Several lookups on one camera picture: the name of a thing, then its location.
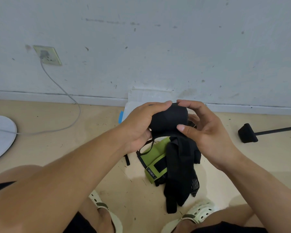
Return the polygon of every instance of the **white round object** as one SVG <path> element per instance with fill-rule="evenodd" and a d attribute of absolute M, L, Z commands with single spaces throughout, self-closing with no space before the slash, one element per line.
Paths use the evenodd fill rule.
<path fill-rule="evenodd" d="M 0 129 L 13 132 L 9 133 L 0 131 L 0 156 L 1 156 L 13 144 L 16 137 L 17 128 L 15 123 L 11 119 L 9 119 L 8 117 L 0 116 Z"/>

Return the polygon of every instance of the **blue tape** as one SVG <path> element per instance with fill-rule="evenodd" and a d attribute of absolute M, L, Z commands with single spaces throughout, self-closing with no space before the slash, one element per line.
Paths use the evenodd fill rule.
<path fill-rule="evenodd" d="M 124 114 L 124 112 L 123 112 L 123 111 L 121 111 L 121 112 L 120 112 L 120 115 L 119 115 L 119 123 L 121 123 L 121 122 L 122 122 L 122 119 L 123 119 L 123 114 Z"/>

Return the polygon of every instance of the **white wall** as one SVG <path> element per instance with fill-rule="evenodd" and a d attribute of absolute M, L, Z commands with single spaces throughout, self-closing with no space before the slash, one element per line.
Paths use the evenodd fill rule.
<path fill-rule="evenodd" d="M 25 45 L 73 95 L 291 107 L 291 0 L 0 0 L 0 91 L 62 94 Z"/>

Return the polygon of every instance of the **hand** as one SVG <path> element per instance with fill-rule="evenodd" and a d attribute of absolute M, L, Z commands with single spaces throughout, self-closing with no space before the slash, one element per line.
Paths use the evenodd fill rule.
<path fill-rule="evenodd" d="M 197 128 L 178 125 L 177 129 L 194 140 L 200 152 L 217 168 L 223 169 L 241 155 L 229 137 L 221 120 L 204 103 L 199 101 L 177 100 L 179 106 L 195 111 L 189 120 Z"/>
<path fill-rule="evenodd" d="M 152 115 L 165 111 L 171 106 L 171 101 L 164 103 L 148 102 L 134 109 L 128 117 L 118 126 L 124 131 L 127 143 L 125 149 L 127 153 L 135 152 L 141 149 L 151 138 L 151 132 L 148 129 Z"/>

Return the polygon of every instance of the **white sandal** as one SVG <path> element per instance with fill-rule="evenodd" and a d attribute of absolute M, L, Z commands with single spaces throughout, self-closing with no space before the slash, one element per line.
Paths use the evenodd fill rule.
<path fill-rule="evenodd" d="M 180 221 L 186 219 L 189 219 L 192 222 L 199 224 L 215 211 L 217 211 L 217 208 L 211 200 L 201 200 L 196 205 L 194 205 L 186 214 L 184 214 L 182 218 L 167 223 L 163 227 L 161 233 L 171 233 Z"/>
<path fill-rule="evenodd" d="M 89 198 L 97 206 L 97 209 L 105 208 L 106 210 L 109 211 L 108 206 L 101 201 L 98 193 L 95 190 L 89 195 Z M 115 228 L 115 232 L 116 233 L 123 233 L 123 226 L 122 226 L 122 223 L 121 223 L 120 219 L 114 213 L 112 213 L 110 211 L 109 211 L 109 213 L 110 213 L 111 220 L 112 220 L 112 223 L 113 223 L 114 228 Z"/>

